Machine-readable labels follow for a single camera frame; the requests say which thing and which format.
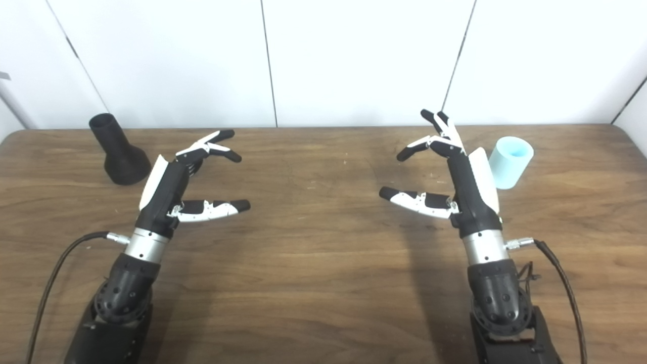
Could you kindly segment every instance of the wood grain surface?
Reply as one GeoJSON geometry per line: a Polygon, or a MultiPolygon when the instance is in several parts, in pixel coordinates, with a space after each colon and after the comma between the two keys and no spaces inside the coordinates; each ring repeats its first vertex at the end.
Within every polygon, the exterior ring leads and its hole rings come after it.
{"type": "MultiPolygon", "coordinates": [[[[210,130],[127,130],[171,159],[210,130]]],[[[545,240],[576,293],[589,362],[647,358],[647,161],[609,125],[465,126],[469,150],[517,135],[535,157],[500,191],[507,238],[545,240]]],[[[241,129],[186,199],[252,210],[181,225],[154,285],[141,363],[475,363],[466,255],[444,220],[377,195],[382,185],[451,193],[432,152],[396,153],[433,128],[241,129]]],[[[21,363],[45,281],[77,237],[130,235],[144,182],[112,184],[89,130],[21,131],[0,146],[0,363],[21,363]]],[[[122,247],[75,250],[54,285],[37,363],[59,363],[85,305],[122,247]]],[[[565,363],[578,363],[564,288],[536,249],[513,253],[543,276],[532,297],[565,363]]]]}

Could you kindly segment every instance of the robotic hand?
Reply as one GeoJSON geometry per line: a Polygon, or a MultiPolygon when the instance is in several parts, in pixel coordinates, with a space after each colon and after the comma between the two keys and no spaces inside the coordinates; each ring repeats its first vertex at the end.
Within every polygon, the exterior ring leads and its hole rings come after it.
{"type": "Polygon", "coordinates": [[[473,293],[472,333],[482,364],[561,363],[542,312],[520,287],[520,276],[508,250],[534,243],[532,238],[504,241],[499,199],[484,149],[467,155],[454,123],[442,112],[422,110],[440,136],[426,136],[398,155],[405,161],[431,149],[447,158],[455,195],[399,191],[382,187],[380,197],[419,214],[448,218],[459,230],[467,252],[467,269],[473,293]],[[527,329],[534,338],[521,339],[527,329]]]}
{"type": "Polygon", "coordinates": [[[126,250],[85,309],[65,363],[137,362],[153,313],[151,286],[178,224],[224,218],[250,209],[246,199],[213,203],[182,200],[189,176],[209,155],[222,155],[237,163],[242,160],[231,149],[213,144],[233,136],[233,130],[217,131],[178,152],[173,162],[158,157],[142,193],[132,237],[108,236],[127,244],[126,250]]]}

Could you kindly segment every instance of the metal connector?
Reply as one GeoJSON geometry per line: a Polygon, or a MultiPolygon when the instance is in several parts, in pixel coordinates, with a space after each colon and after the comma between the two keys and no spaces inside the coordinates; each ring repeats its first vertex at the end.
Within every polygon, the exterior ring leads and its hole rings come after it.
{"type": "Polygon", "coordinates": [[[507,242],[505,242],[504,246],[508,250],[516,250],[531,244],[534,244],[533,238],[519,238],[508,240],[507,242]]]}
{"type": "Polygon", "coordinates": [[[122,245],[130,244],[130,238],[126,235],[108,233],[108,235],[105,238],[108,240],[112,240],[114,242],[118,242],[119,244],[122,244],[122,245]]]}

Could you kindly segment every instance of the light blue cylinder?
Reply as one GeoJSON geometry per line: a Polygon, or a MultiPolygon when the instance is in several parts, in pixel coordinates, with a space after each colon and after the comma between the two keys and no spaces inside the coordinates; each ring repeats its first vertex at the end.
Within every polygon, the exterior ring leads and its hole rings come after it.
{"type": "Polygon", "coordinates": [[[496,188],[514,187],[534,156],[532,146],[521,138],[503,137],[496,142],[490,156],[490,168],[496,188]]]}

